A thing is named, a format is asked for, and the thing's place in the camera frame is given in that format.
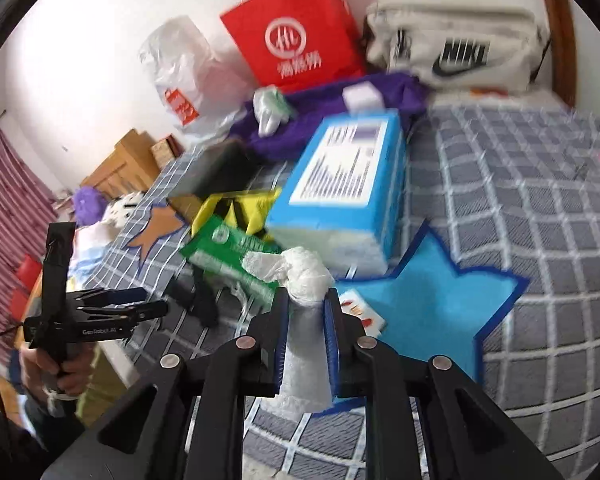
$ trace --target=blue tissue package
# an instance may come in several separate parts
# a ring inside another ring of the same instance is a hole
[[[357,276],[388,269],[406,170],[396,110],[326,118],[269,212],[283,248],[302,246]]]

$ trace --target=rolled white tissue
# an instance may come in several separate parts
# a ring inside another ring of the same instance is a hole
[[[262,399],[268,411],[290,420],[333,405],[322,319],[324,297],[333,285],[320,257],[302,247],[282,254],[247,253],[244,269],[263,282],[277,281],[293,300],[289,311],[285,367],[280,393]]]

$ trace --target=green wipes packet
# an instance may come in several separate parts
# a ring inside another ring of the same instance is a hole
[[[245,290],[263,302],[266,308],[273,303],[278,282],[265,283],[242,268],[242,259],[250,251],[280,254],[280,249],[225,224],[219,216],[211,215],[192,240],[180,250],[190,263],[233,278]]]

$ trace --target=purple plush toy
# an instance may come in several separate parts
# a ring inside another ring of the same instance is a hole
[[[81,187],[74,193],[75,219],[78,227],[93,225],[102,220],[108,203],[104,195],[94,187]]]

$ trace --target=silver bolt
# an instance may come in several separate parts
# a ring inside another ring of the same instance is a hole
[[[167,354],[160,359],[162,368],[175,368],[180,363],[180,358],[176,354]]]
[[[449,370],[451,364],[451,359],[445,355],[436,355],[433,358],[433,366],[438,370]]]
[[[256,340],[250,335],[243,335],[235,340],[235,345],[240,350],[248,350],[249,348],[256,346]]]
[[[372,348],[375,348],[377,344],[378,341],[376,340],[376,338],[368,335],[363,335],[362,337],[358,338],[358,346],[360,348],[371,350]]]

